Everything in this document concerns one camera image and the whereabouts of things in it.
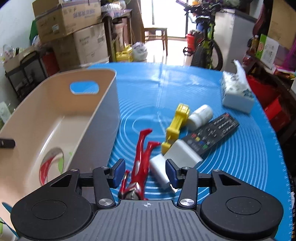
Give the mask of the roll of adhesive tape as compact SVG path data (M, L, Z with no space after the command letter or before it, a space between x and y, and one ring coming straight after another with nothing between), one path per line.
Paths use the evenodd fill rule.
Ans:
M64 152L59 147L54 147L45 154L39 168L42 186L63 173L64 161Z

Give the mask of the beige plastic storage bin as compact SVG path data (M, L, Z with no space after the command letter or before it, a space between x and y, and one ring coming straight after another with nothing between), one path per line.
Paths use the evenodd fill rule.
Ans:
M107 165L119 123L114 70L78 69L43 81L1 129L16 144L1 149L1 219L10 224L6 207L40 187L39 169L54 148L63 151L64 171Z

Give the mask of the black TV remote control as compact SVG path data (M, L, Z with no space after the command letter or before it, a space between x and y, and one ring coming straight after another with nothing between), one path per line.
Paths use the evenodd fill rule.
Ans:
M203 156L221 141L226 140L239 127L239 122L224 113L182 138L199 156Z

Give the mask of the white power adapter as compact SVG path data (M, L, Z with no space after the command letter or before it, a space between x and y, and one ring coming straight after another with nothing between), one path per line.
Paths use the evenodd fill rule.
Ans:
M183 140L176 140L164 154L165 159L172 159L179 167L197 168L203 159Z

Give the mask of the black metal shelf rack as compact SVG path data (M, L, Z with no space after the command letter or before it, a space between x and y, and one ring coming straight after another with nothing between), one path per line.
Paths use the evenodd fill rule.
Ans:
M41 55L37 51L32 51L19 61L17 67L8 72L5 71L5 77L16 94L17 100L21 102L49 76Z

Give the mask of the red ultraman action figure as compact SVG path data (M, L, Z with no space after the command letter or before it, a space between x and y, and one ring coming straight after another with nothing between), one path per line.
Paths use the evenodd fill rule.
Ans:
M133 169L131 171L130 182L127 185L127 178L130 170L126 170L123 176L118 198L124 200L145 200L145 182L149 174L149 160L152 150L159 146L160 142L148 141L147 148L144 150L144 141L147 135L152 132L151 128L140 131Z

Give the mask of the white small charger block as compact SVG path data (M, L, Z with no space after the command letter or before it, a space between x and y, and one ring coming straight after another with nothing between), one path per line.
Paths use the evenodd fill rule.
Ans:
M178 189L175 189L168 179L166 174L166 159L162 154L158 154L151 158L149 161L149 168L158 184L163 190L171 190L176 193Z

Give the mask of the white pill bottle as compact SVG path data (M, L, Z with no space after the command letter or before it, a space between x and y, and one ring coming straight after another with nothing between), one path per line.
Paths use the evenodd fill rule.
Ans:
M196 109L187 120L187 128L194 131L207 124L213 118L213 110L208 105L203 105Z

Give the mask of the yellow toy block figure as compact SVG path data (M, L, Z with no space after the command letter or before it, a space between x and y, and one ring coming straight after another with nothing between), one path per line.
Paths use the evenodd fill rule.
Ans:
M173 143L179 138L180 130L187 124L190 109L188 105L180 103L175 111L175 115L169 127L166 129L166 139L161 144L162 154L164 155Z

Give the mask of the blue silicone table mat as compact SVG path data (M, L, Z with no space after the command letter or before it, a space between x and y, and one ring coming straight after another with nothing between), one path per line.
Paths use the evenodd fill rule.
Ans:
M195 123L210 121L226 111L221 104L222 75L218 72L151 63L96 64L96 68L109 68L117 73L120 125L110 164L123 158L126 167L132 168L138 135L145 128L152 129L150 140L163 142L181 103L188 106L194 117L181 130L181 137L189 133ZM196 166L207 174L223 170L276 197L283 206L283 218L275 238L290 240L290 182L276 133L258 102L254 103L250 114L235 110L230 114L239 122L237 131L210 149ZM122 202L119 211L104 215L100 236L104 240L205 238L193 224L191 213L169 209L179 195L169 188L162 189L154 176L147 179L145 196L149 207L141 202ZM106 232L105 228L111 228L111 232Z

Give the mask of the large stacked cardboard boxes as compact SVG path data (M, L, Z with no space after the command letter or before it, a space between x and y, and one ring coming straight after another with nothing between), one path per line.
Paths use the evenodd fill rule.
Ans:
M108 61L100 1L32 3L40 40L54 50L61 71Z

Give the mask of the yellow oil jug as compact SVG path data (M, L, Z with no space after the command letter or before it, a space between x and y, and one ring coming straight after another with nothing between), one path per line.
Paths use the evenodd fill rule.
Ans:
M123 51L116 52L117 62L133 62L133 48L131 45L127 45Z

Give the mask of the green white carton box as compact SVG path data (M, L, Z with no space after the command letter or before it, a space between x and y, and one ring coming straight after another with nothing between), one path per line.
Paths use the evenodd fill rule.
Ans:
M261 34L255 56L268 69L272 69L274 66L274 60L278 53L278 48L279 43L276 40Z

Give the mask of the red plastic bucket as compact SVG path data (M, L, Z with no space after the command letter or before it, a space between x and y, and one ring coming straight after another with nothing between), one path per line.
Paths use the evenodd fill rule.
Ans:
M195 50L195 36L191 34L186 35L186 41L187 41L187 49L189 51L194 51Z

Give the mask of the wooden chair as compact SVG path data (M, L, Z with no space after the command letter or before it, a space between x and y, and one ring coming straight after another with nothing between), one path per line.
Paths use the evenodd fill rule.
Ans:
M161 40L163 51L165 51L166 56L168 56L168 28L157 25L153 8L142 8L141 18L141 40L144 43L148 41Z

